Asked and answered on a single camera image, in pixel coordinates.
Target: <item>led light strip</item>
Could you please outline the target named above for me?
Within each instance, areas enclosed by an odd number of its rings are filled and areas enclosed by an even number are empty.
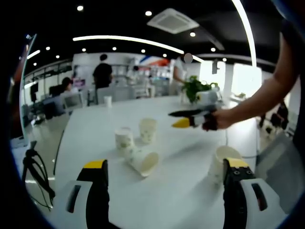
[[[154,46],[158,46],[160,48],[164,48],[164,49],[168,49],[171,50],[173,52],[177,52],[179,54],[184,54],[184,51],[180,50],[180,49],[176,49],[172,46],[166,45],[166,44],[162,44],[162,43],[158,43],[158,42],[153,42],[150,40],[145,40],[145,39],[140,39],[140,38],[135,38],[135,37],[125,37],[125,36],[113,36],[113,35],[95,35],[95,36],[84,36],[84,37],[74,37],[73,41],[77,42],[77,41],[85,41],[85,40],[95,40],[95,39],[113,39],[113,40],[123,40],[123,41],[131,41],[131,42],[139,42],[139,43],[144,43],[144,44],[150,44],[150,45],[154,45]],[[197,56],[193,55],[193,59],[203,63],[204,60],[200,59]]]
[[[240,0],[232,0],[232,2],[234,4],[234,6],[236,7],[236,10],[243,22],[244,30],[246,31],[246,35],[247,35],[249,47],[250,47],[252,66],[256,67],[256,52],[255,52],[254,38],[253,38],[250,22],[248,20],[246,11],[244,10],[244,7],[243,7],[242,3],[240,2]]]
[[[32,58],[33,56],[35,56],[35,55],[37,55],[37,54],[39,54],[39,53],[40,53],[40,50],[37,50],[37,51],[35,51],[35,52],[32,52],[30,55],[27,56],[27,59],[30,59],[30,58]]]

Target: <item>floor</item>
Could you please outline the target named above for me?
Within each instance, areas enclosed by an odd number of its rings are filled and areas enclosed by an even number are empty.
[[[53,174],[54,166],[55,166],[55,158],[60,145],[61,137],[63,131],[68,123],[69,116],[61,115],[59,117],[54,117],[51,120],[46,120],[42,122],[40,125],[31,126],[28,125],[26,127],[26,133],[30,141],[37,141],[35,146],[35,150],[42,157],[46,170],[48,173],[48,180],[51,188],[55,188],[55,177]],[[266,122],[264,127],[260,129],[260,146],[261,151],[263,151],[274,139],[275,134],[269,135],[265,128],[268,126]],[[44,190],[40,190],[36,181],[32,178],[31,174],[28,172],[26,176],[26,186],[30,195],[39,201],[41,204],[45,205],[45,200],[41,192],[44,193],[47,205],[50,206],[48,193]],[[37,204],[37,207],[42,211],[44,215],[48,215],[49,210],[46,207]]]

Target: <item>paper cup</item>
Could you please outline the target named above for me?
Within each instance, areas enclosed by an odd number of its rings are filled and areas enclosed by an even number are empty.
[[[224,159],[228,157],[242,159],[239,152],[229,146],[219,147],[213,155],[208,177],[215,185],[221,185],[224,181]]]
[[[156,168],[159,162],[159,155],[148,148],[133,148],[124,154],[125,160],[141,176],[147,177]]]
[[[120,156],[133,149],[135,146],[131,129],[122,127],[115,130],[115,143]]]
[[[104,96],[104,103],[105,103],[106,107],[112,107],[112,97]]]
[[[144,143],[150,144],[156,139],[157,121],[152,118],[144,118],[140,122],[140,134]]]

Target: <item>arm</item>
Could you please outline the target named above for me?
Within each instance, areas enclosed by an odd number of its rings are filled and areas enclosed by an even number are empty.
[[[267,80],[249,99],[230,110],[219,110],[214,113],[218,128],[230,125],[271,110],[288,94],[297,79],[293,54],[290,46],[281,35],[281,50],[273,78]]]
[[[185,83],[179,76],[178,76],[178,68],[175,66],[173,69],[173,78],[174,80],[181,82],[181,83]]]

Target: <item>hand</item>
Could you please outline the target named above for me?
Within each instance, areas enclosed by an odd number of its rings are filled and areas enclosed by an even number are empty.
[[[212,113],[217,122],[217,129],[226,129],[234,124],[231,110],[218,110]],[[209,131],[206,125],[202,125],[203,130]]]

